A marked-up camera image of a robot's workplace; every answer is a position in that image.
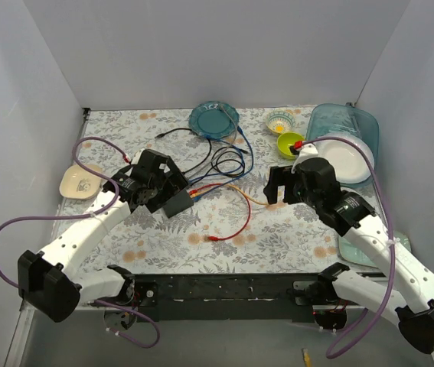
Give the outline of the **mint green divided tray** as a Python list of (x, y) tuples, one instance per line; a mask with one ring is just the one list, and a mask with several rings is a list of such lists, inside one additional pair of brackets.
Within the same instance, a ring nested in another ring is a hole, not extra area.
[[(405, 234), (395, 230), (394, 237), (407, 251), (412, 251), (410, 240)], [(338, 249), (341, 258), (345, 261), (368, 268), (377, 267), (359, 248), (342, 237), (339, 238)]]

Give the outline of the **patterned small bowl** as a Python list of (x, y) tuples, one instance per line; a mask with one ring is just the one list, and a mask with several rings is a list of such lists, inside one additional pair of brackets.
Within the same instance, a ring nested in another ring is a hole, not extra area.
[(295, 127), (295, 116), (286, 110), (271, 111), (265, 120), (266, 127), (275, 135), (291, 132)]

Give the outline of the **floral table mat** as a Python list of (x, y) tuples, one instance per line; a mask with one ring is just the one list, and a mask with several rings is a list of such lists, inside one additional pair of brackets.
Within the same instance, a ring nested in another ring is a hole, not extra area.
[[(187, 109), (93, 111), (79, 158), (114, 174), (122, 165), (120, 151), (151, 148), (198, 177), (196, 165), (209, 147), (188, 131), (189, 115)], [(163, 212), (137, 209), (100, 242), (80, 271), (113, 264), (136, 274), (318, 273), (340, 261), (336, 233), (312, 209), (266, 205), (263, 188), (269, 169), (286, 165), (286, 160), (266, 127), (267, 109), (241, 109), (239, 115), (243, 134), (235, 142), (253, 149), (244, 178), (170, 219)]]

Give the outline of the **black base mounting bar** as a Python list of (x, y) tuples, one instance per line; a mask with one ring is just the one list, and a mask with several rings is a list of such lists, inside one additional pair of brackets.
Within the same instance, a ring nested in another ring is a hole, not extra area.
[(312, 322), (333, 307), (317, 274), (144, 274), (135, 276), (139, 310), (156, 321), (291, 320)]

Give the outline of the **lime green bowl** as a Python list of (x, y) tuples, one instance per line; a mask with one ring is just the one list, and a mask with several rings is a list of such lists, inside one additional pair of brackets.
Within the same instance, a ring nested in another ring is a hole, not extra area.
[(297, 141), (304, 141), (305, 137), (296, 132), (282, 133), (276, 141), (280, 155), (287, 160), (294, 160), (295, 155), (290, 151)]

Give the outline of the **clear teal plastic bin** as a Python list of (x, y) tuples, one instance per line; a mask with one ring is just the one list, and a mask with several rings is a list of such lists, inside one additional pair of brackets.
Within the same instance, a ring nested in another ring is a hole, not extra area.
[[(379, 127), (377, 120), (371, 114), (351, 106), (341, 106), (332, 103), (316, 106), (309, 120), (306, 139), (312, 141), (313, 144), (317, 141), (327, 139), (335, 139), (348, 144), (351, 143), (344, 138), (362, 140), (371, 150), (374, 156), (375, 166), (379, 145)], [(361, 153), (367, 166), (371, 169), (372, 166), (361, 149), (354, 145), (353, 147)], [(343, 187), (358, 188), (366, 186), (370, 182), (371, 174), (369, 179), (359, 184), (346, 185), (339, 183)]]

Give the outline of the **teal scalloped plate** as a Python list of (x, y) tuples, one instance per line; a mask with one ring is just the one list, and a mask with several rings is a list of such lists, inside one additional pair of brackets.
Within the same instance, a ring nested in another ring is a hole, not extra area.
[(231, 105), (208, 101), (191, 111), (188, 126), (204, 138), (221, 139), (235, 133), (239, 120), (239, 113)]

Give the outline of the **black network switch box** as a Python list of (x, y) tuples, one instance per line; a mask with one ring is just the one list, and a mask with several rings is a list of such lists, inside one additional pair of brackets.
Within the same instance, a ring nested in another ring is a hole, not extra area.
[(180, 191), (172, 197), (163, 207), (164, 214), (168, 219), (191, 208), (194, 205), (193, 199), (186, 190)]

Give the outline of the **white round plate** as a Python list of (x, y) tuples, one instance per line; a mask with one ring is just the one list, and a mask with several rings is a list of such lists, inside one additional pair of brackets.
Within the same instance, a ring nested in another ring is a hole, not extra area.
[(335, 171), (336, 179), (346, 185), (360, 184), (370, 178), (370, 169), (364, 157), (353, 147), (356, 146), (365, 154), (370, 165), (374, 167), (374, 156), (369, 147), (356, 138), (344, 138), (351, 143), (335, 139), (315, 142), (318, 156), (327, 160)]

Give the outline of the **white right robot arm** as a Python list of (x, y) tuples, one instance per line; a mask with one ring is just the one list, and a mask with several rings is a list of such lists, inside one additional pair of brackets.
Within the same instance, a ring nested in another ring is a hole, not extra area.
[(396, 325), (416, 350), (434, 352), (434, 274), (396, 241), (375, 209), (358, 193), (342, 189), (324, 158), (271, 167), (263, 190), (268, 203), (276, 203), (279, 187), (285, 189), (285, 203), (311, 207), (323, 224), (359, 248), (388, 277), (382, 286), (335, 263), (318, 274), (305, 296), (327, 304), (350, 300)]

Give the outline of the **yellow connector on floor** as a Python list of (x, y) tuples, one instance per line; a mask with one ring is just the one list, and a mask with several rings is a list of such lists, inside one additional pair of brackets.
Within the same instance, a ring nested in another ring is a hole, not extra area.
[(312, 361), (307, 349), (302, 349), (302, 357), (305, 367), (312, 367)]

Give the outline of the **cream panda dish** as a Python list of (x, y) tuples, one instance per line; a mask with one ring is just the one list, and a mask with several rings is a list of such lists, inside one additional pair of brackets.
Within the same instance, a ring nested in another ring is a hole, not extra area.
[(102, 178), (84, 170), (78, 164), (69, 167), (59, 186), (60, 195), (71, 200), (88, 200), (95, 197), (102, 184)]

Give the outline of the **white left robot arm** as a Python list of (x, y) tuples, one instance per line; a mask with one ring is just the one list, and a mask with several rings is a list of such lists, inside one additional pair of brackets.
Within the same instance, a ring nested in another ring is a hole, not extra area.
[(81, 275), (79, 268), (101, 240), (138, 207), (154, 213), (187, 186), (188, 180), (169, 156), (141, 150), (134, 164), (120, 169), (105, 183), (86, 218), (40, 251), (26, 251), (20, 256), (19, 295), (54, 322), (67, 319), (78, 304), (99, 299), (119, 306), (131, 304), (135, 276), (130, 271), (110, 265)]

